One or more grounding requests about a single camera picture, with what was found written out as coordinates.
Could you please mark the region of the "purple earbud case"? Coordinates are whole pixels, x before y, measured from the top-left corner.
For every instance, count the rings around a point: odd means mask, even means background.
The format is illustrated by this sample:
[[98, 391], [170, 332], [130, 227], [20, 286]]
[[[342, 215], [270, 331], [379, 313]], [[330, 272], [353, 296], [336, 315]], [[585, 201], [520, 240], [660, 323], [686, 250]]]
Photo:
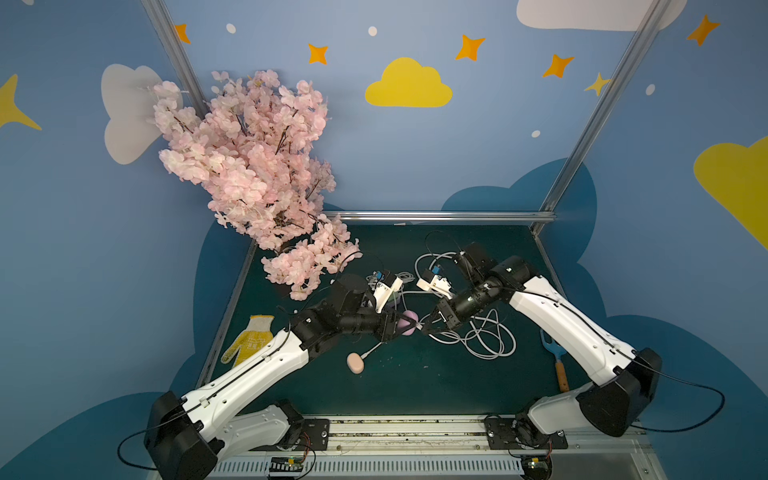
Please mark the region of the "purple earbud case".
[[404, 311], [398, 319], [397, 331], [402, 336], [410, 336], [417, 329], [419, 316], [412, 310]]

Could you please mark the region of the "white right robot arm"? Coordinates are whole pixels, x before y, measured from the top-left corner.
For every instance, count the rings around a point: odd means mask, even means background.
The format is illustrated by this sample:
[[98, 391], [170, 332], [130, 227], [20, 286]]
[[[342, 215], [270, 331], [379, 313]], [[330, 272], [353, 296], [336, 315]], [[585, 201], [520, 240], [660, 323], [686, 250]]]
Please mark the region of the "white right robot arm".
[[517, 415], [524, 441], [537, 445], [560, 431], [587, 426], [611, 437], [624, 435], [655, 397], [660, 356], [608, 333], [518, 256], [496, 261], [472, 243], [452, 260], [470, 286], [441, 300], [434, 317], [454, 330], [492, 304], [505, 303], [563, 347], [589, 378], [582, 387], [542, 397]]

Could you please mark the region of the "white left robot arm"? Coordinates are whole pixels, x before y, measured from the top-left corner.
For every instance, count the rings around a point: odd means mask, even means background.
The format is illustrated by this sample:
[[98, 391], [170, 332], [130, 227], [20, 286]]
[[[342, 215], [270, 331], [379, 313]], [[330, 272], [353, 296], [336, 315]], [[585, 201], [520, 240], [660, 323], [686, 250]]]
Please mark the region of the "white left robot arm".
[[341, 335], [371, 334], [388, 342], [413, 319], [378, 306], [366, 280], [345, 274], [328, 296], [293, 316], [241, 365], [182, 396], [168, 391], [152, 404], [143, 445], [163, 479], [204, 479], [232, 451], [225, 429], [275, 383], [329, 351]]

